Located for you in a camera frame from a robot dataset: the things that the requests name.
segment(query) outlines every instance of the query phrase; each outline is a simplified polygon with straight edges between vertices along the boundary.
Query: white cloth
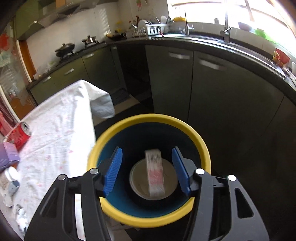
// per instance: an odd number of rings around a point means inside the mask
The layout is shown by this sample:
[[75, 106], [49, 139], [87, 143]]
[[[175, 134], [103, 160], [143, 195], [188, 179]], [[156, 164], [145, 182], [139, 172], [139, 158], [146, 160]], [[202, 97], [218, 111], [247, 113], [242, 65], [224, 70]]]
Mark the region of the white cloth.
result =
[[[59, 174], [83, 175], [95, 144], [92, 114], [110, 118], [115, 114], [110, 95], [80, 80], [50, 97], [22, 121], [32, 136], [20, 151], [17, 167], [20, 188], [14, 206], [20, 205], [32, 219], [44, 195]], [[77, 210], [78, 237], [84, 239], [81, 208]]]

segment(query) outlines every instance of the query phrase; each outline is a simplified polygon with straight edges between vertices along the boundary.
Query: cabinet handle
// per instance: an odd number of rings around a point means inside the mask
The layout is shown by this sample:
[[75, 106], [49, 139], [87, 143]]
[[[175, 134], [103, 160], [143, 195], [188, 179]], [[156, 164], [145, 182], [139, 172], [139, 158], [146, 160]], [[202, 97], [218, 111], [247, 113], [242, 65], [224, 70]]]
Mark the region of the cabinet handle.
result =
[[66, 73], [64, 73], [64, 75], [67, 75], [69, 73], [72, 73], [74, 71], [74, 69], [70, 69], [69, 71], [67, 71]]
[[168, 55], [170, 57], [178, 58], [178, 59], [190, 59], [190, 56], [189, 55], [184, 55], [184, 54], [177, 54], [177, 53], [171, 53], [171, 52], [169, 52]]
[[225, 69], [224, 66], [217, 65], [217, 64], [211, 63], [209, 61], [203, 60], [203, 59], [200, 59], [200, 64], [204, 65], [206, 67], [210, 67], [210, 68], [215, 69], [215, 70], [224, 70]]
[[30, 28], [33, 24], [36, 24], [36, 23], [38, 23], [38, 21], [34, 21], [34, 22], [32, 22], [29, 26], [28, 26], [28, 28]]
[[45, 83], [46, 81], [50, 80], [52, 77], [48, 76], [45, 80], [42, 81], [42, 83]]
[[90, 58], [90, 57], [92, 57], [92, 56], [94, 56], [94, 53], [90, 53], [90, 54], [88, 54], [88, 55], [85, 55], [85, 56], [83, 57], [83, 59], [87, 59], [87, 58]]

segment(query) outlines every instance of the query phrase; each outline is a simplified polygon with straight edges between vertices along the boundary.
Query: window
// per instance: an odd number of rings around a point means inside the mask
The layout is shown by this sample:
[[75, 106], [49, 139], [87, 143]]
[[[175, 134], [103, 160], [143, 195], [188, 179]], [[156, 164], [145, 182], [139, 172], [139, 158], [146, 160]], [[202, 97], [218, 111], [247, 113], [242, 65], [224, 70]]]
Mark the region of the window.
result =
[[227, 0], [227, 4], [224, 0], [168, 0], [168, 7], [172, 18], [179, 12], [184, 16], [186, 11], [188, 22], [214, 23], [214, 19], [218, 18], [221, 25], [225, 24], [227, 9], [230, 27], [239, 28], [238, 23], [242, 22], [250, 25], [254, 34], [258, 33], [256, 29], [262, 29], [267, 40], [296, 55], [296, 38], [278, 11], [267, 0], [248, 0], [247, 3], [250, 10], [245, 0]]

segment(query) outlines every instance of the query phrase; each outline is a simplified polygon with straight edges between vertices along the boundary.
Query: wok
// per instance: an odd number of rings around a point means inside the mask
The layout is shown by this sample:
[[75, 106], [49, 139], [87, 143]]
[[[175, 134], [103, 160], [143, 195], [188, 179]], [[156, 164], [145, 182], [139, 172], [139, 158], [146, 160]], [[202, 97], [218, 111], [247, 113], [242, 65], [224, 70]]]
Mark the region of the wok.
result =
[[63, 46], [57, 50], [55, 50], [56, 56], [57, 57], [63, 57], [65, 56], [67, 53], [72, 52], [72, 50], [75, 47], [75, 44], [72, 43], [68, 43], [68, 44], [62, 44]]

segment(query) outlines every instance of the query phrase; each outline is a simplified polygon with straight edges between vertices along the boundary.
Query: black gripper frame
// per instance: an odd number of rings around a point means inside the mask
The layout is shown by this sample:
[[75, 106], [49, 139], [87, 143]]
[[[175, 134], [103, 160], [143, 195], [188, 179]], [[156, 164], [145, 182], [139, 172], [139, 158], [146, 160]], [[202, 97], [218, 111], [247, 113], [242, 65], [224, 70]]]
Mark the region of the black gripper frame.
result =
[[81, 194], [82, 219], [87, 241], [109, 241], [99, 196], [103, 177], [86, 172], [68, 178], [59, 175], [37, 208], [24, 241], [79, 241], [75, 221], [75, 194]]
[[[260, 214], [236, 178], [234, 178], [234, 181], [231, 181], [228, 178], [229, 176], [227, 178], [214, 177], [206, 171], [204, 174], [194, 172], [192, 177], [195, 184], [191, 186], [196, 186], [197, 188], [192, 190], [192, 196], [195, 196], [195, 200], [183, 241], [269, 241], [269, 236]], [[229, 191], [230, 228], [225, 234], [210, 239], [214, 191], [217, 189]], [[250, 211], [249, 217], [239, 217], [237, 193], [240, 193], [244, 203], [248, 206]]]

